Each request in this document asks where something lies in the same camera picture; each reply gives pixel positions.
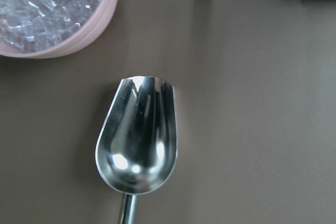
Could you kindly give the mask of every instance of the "metal scoop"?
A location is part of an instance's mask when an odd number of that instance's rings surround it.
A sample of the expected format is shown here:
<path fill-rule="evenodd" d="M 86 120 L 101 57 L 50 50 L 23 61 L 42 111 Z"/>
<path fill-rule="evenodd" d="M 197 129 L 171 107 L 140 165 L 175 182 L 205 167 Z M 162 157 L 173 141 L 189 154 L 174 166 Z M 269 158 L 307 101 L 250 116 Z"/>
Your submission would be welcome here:
<path fill-rule="evenodd" d="M 96 165 L 124 193 L 119 224 L 131 224 L 137 195 L 162 186 L 177 158 L 174 87 L 155 77 L 122 79 L 101 129 Z"/>

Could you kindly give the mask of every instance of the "pink bowl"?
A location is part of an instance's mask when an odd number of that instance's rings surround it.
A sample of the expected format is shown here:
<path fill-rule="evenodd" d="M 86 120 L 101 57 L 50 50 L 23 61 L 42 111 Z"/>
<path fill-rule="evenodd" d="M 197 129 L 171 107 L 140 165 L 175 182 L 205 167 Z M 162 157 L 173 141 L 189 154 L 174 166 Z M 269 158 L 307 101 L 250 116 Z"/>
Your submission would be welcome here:
<path fill-rule="evenodd" d="M 46 50 L 22 53 L 0 42 L 0 55 L 15 58 L 54 58 L 69 55 L 95 41 L 105 30 L 116 9 L 118 0 L 102 0 L 85 24 L 68 39 Z"/>

